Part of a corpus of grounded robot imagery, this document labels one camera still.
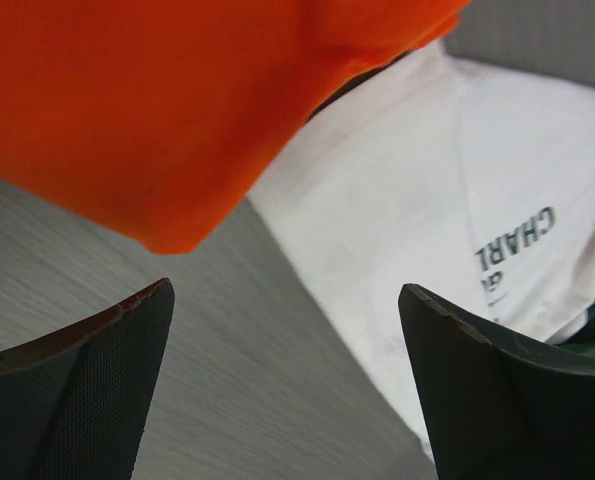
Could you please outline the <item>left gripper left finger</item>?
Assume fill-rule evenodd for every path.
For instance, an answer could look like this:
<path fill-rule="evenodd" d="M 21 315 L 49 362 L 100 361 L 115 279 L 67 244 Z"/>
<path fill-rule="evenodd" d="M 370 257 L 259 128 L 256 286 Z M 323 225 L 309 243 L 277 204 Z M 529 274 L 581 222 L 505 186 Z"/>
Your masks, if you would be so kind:
<path fill-rule="evenodd" d="M 163 278 L 0 351 L 0 479 L 129 479 L 172 322 Z"/>

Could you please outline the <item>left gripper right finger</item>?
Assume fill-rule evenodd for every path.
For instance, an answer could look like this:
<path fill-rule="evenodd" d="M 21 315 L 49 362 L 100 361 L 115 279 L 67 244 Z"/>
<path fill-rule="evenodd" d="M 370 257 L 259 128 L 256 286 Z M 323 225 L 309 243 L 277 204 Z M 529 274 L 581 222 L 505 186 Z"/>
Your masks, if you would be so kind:
<path fill-rule="evenodd" d="M 595 359 L 420 285 L 398 306 L 439 478 L 595 480 Z"/>

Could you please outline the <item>white green raglan t shirt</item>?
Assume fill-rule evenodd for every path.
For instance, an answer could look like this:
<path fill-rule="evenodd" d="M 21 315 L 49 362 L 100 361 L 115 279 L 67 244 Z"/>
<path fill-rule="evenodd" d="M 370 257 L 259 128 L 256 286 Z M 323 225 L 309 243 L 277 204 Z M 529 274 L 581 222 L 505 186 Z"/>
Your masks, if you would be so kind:
<path fill-rule="evenodd" d="M 434 42 L 318 113 L 249 200 L 421 441 L 405 284 L 550 344 L 595 325 L 595 89 Z"/>

